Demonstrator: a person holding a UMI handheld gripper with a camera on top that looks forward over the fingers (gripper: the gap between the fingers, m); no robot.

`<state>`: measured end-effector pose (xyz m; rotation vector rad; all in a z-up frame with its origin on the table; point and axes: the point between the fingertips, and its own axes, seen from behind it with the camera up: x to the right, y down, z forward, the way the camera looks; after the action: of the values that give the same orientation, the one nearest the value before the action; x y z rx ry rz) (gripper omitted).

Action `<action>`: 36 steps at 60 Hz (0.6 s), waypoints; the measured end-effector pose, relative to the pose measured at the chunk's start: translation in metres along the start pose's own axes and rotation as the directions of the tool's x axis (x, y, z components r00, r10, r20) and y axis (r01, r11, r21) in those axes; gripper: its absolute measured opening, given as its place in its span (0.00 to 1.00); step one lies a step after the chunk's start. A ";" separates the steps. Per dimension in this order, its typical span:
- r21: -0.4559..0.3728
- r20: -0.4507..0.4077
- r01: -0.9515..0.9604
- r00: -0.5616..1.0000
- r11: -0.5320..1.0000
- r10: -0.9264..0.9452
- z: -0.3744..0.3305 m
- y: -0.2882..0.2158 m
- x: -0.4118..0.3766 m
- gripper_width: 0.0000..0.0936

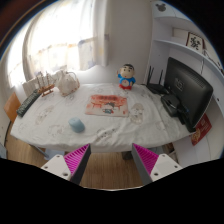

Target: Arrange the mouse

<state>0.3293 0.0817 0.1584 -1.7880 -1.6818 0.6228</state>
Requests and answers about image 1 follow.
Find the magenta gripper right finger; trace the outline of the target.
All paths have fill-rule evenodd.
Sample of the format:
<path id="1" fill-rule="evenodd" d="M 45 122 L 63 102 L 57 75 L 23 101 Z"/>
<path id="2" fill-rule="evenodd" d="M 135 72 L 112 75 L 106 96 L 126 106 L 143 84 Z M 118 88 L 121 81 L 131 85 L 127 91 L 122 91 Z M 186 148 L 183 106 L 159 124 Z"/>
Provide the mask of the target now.
<path id="1" fill-rule="evenodd" d="M 144 185 L 150 184 L 182 167 L 166 154 L 157 155 L 151 150 L 132 144 L 132 156 Z"/>

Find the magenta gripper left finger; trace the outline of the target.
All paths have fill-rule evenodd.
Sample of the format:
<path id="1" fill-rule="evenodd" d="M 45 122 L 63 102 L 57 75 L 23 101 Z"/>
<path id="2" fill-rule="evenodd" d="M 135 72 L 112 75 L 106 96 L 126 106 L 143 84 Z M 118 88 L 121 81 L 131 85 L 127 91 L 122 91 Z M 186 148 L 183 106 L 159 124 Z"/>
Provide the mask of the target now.
<path id="1" fill-rule="evenodd" d="M 42 169 L 79 185 L 91 155 L 91 146 L 86 144 L 65 156 L 56 154 Z"/>

